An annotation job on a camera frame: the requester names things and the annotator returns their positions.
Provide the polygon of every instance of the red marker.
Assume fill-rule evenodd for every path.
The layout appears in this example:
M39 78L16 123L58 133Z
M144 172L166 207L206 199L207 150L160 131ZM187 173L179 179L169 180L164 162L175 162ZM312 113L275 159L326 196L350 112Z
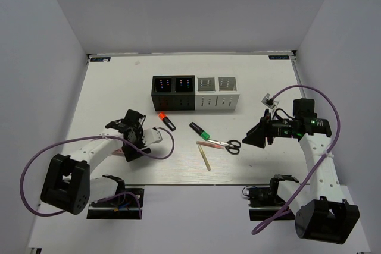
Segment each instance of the red marker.
M164 122L164 124L171 130L175 131L176 127L173 125L172 121L169 120L169 118L166 116L165 113L161 112L159 113L159 118Z

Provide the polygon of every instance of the yellow pencil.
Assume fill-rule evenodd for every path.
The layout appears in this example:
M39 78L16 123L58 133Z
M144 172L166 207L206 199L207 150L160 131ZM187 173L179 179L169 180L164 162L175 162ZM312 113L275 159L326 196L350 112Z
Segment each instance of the yellow pencil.
M197 146L198 146L198 149L200 150L200 153L201 153L202 158L204 159L205 166L207 166L208 171L210 171L209 162L208 162L208 160L207 160L207 157L205 156L204 150L202 150L201 145L197 144Z

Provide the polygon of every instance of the scissors handle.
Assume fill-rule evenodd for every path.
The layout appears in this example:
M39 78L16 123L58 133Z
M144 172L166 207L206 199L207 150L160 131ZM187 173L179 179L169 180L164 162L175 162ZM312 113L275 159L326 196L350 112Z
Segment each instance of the scissors handle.
M228 144L232 145L233 147L227 146L226 150L228 153L232 155L238 155L239 154L239 148L241 148L241 143L238 140L229 140L227 141Z

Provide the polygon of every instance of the wall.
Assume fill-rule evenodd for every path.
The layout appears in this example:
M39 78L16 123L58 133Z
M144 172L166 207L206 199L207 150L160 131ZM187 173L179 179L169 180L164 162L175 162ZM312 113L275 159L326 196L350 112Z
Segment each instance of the wall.
M380 20L381 0L325 0L297 53L302 82L326 92L341 115L335 162L360 207L372 253L381 253ZM316 98L320 116L333 121Z
M58 0L87 53L297 49L324 0Z
M18 192L28 159L62 139L86 71L86 55L56 0L0 0L1 253L24 253L33 223ZM26 178L33 207L53 152Z

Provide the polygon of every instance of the green marker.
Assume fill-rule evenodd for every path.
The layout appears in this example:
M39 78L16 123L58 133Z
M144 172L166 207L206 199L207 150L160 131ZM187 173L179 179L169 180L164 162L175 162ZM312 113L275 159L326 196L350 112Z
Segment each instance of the green marker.
M201 136L204 140L208 140L210 138L210 135L206 133L199 125L197 125L194 122L191 122L189 125L197 134Z

